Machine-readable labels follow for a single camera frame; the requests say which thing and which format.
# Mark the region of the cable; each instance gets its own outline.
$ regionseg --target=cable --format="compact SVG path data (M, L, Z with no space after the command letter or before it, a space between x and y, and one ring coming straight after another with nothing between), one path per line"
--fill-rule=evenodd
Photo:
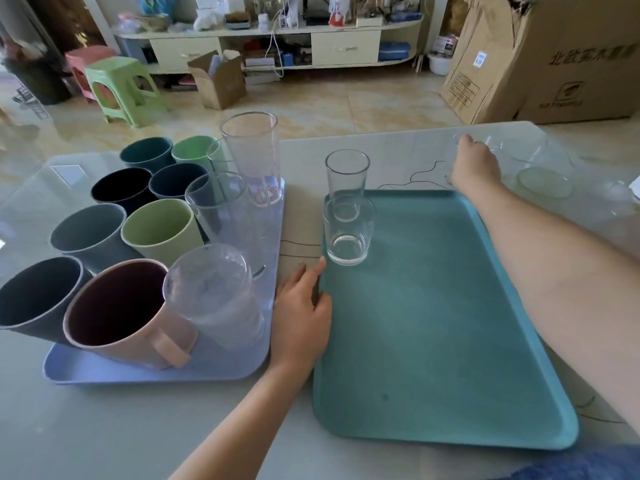
M274 15L274 17L273 17L273 19L271 21L272 22L272 24L271 24L271 37L269 38L269 46L267 48L267 51L264 53L264 56L266 57L267 54L269 53L270 49L271 49L271 43L273 42L273 43L276 44L276 52L278 53L278 58L280 60L280 70L282 71L282 74L279 74L275 67L273 68L273 71L276 72L276 75L281 79L284 77L284 68L282 67L282 55L280 54L280 49L278 48L278 41L276 40L276 33L275 33L276 25L275 24L278 23L278 26L280 26L280 23L277 22L277 20L278 20L278 17L280 15L282 15L283 13L284 13L284 8L280 8L276 12L276 14Z

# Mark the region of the light green cup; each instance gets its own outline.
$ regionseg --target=light green cup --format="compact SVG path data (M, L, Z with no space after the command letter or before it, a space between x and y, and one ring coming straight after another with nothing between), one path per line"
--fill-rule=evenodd
M183 139L173 145L172 156L176 163L197 163L211 171L213 161L215 170L229 171L222 144L212 136L191 136Z
M143 205L127 218L120 235L142 256L167 267L204 245L189 204L176 198Z

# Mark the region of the teal cup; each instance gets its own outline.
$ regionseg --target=teal cup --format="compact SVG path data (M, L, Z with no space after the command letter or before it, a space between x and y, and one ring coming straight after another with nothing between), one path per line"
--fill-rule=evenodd
M145 138L128 145L120 152L120 160L128 167L146 168L155 173L173 164L171 150L173 142L169 138Z
M175 198L156 200L137 209L124 222L120 235L142 256L167 267L204 245L189 204Z

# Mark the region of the green stool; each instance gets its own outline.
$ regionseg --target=green stool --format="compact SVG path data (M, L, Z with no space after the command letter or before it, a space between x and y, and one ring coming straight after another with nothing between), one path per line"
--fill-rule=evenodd
M85 67L85 74L93 94L108 123L111 118L122 118L133 128L144 126L144 111L148 109L150 100L155 99L162 107L169 111L164 103L156 84L144 65L130 57L110 57ZM136 85L136 77L145 79L151 86L151 91L139 89ZM109 101L106 92L96 86L96 83L105 85L115 96L115 101ZM119 109L113 107L117 102Z

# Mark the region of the lavender tray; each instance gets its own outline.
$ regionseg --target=lavender tray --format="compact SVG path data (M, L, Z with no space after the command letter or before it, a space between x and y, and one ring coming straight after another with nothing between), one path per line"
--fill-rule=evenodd
M260 367L269 351L271 313L278 273L278 254L284 214L284 180L282 199L274 206L275 225L264 238L266 269L254 281L265 320L264 332L248 347L228 351L200 334L191 352L191 360L180 369L158 371L116 362L101 355L55 344L44 361L44 376L56 384L117 384L142 382L230 381L251 375Z

